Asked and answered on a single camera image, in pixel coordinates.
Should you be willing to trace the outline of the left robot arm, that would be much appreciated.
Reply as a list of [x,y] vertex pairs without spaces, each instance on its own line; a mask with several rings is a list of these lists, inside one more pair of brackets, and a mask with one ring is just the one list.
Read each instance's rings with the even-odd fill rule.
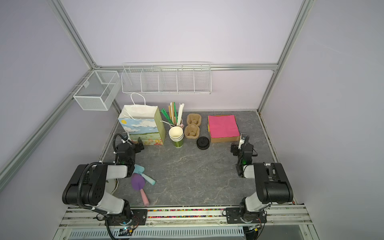
[[77,166],[63,194],[62,202],[65,205],[78,206],[81,209],[91,210],[103,215],[106,224],[131,225],[134,216],[127,200],[117,198],[106,190],[109,180],[131,178],[134,188],[143,187],[145,180],[136,168],[136,154],[144,149],[141,138],[133,142],[129,137],[115,134],[113,138],[115,160],[113,162],[93,162]]

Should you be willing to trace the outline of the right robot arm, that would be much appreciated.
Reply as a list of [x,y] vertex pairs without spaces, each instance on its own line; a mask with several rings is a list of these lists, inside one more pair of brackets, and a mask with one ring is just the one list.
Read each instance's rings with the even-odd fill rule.
[[282,164],[253,163],[253,157],[258,154],[249,138],[248,135],[241,134],[239,143],[231,145],[231,153],[238,157],[238,176],[253,179],[256,191],[243,198],[238,207],[225,210],[229,224],[264,224],[267,222],[267,208],[273,204],[290,203],[294,198]]

